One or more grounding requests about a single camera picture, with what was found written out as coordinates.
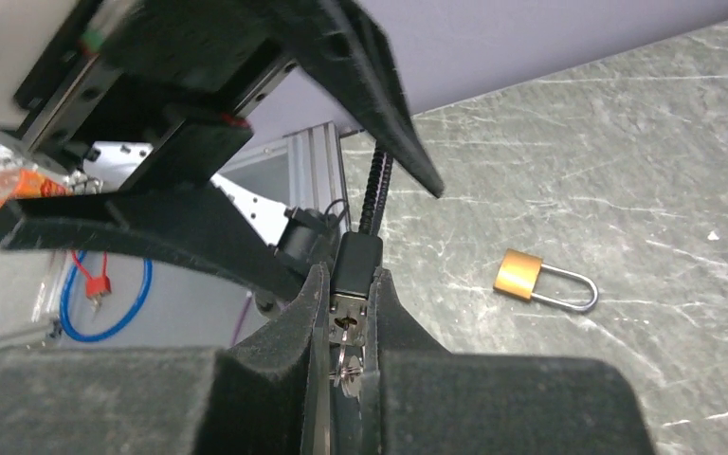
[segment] padlock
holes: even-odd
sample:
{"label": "padlock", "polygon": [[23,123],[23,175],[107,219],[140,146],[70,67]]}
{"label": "padlock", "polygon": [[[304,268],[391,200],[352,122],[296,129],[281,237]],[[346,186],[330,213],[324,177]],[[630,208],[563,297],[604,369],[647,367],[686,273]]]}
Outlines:
{"label": "padlock", "polygon": [[[535,293],[535,285],[537,284],[537,278],[541,271],[550,272],[554,275],[586,284],[591,290],[590,301],[583,304],[573,304]],[[495,278],[493,287],[495,290],[504,292],[510,296],[526,301],[540,301],[576,313],[587,313],[598,302],[598,287],[593,280],[570,270],[544,264],[542,258],[511,248],[506,250],[506,255],[500,263],[498,276]]]}

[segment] black mount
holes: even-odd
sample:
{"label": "black mount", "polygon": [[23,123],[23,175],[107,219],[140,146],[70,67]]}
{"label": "black mount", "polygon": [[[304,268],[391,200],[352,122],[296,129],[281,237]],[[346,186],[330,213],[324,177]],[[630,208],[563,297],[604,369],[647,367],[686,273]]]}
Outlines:
{"label": "black mount", "polygon": [[7,202],[2,248],[144,256],[291,300],[311,264],[333,262],[333,220],[293,217],[311,235],[267,246],[209,178],[252,137],[244,117],[296,64],[441,195],[387,39],[354,1],[141,0],[104,20],[112,7],[74,8],[15,94],[29,110],[16,135],[60,173],[99,140],[155,149],[118,192]]}

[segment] white wall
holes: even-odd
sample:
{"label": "white wall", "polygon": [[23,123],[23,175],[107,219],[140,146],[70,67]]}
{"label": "white wall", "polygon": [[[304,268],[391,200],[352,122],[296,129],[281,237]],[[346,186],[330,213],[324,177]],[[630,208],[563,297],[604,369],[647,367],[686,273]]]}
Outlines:
{"label": "white wall", "polygon": [[[728,19],[728,0],[359,0],[388,31],[414,112],[470,98]],[[73,0],[0,0],[0,122]],[[254,144],[334,120],[295,73],[250,117]]]}

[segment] orange component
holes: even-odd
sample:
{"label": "orange component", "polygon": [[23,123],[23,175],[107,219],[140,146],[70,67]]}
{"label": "orange component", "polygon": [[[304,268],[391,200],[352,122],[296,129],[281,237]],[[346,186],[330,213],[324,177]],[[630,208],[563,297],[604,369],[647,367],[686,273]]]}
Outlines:
{"label": "orange component", "polygon": [[542,269],[542,259],[514,249],[507,249],[493,287],[515,297],[531,300]]}
{"label": "orange component", "polygon": [[91,278],[85,282],[85,296],[90,300],[101,299],[110,295],[111,292],[113,292],[113,288],[107,275]]}
{"label": "orange component", "polygon": [[64,194],[68,194],[66,187],[29,169],[12,169],[0,173],[0,209],[9,199]]}

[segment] marble surface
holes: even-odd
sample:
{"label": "marble surface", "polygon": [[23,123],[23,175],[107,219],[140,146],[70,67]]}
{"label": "marble surface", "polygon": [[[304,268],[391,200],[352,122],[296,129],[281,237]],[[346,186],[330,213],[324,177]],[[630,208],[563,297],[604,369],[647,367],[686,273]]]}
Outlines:
{"label": "marble surface", "polygon": [[[661,453],[728,453],[728,23],[416,125],[447,190],[392,182],[381,236],[410,312],[456,352],[604,359]],[[373,144],[342,147],[357,219]],[[595,311],[495,294],[507,247],[595,279]],[[549,278],[541,293],[586,297]]]}

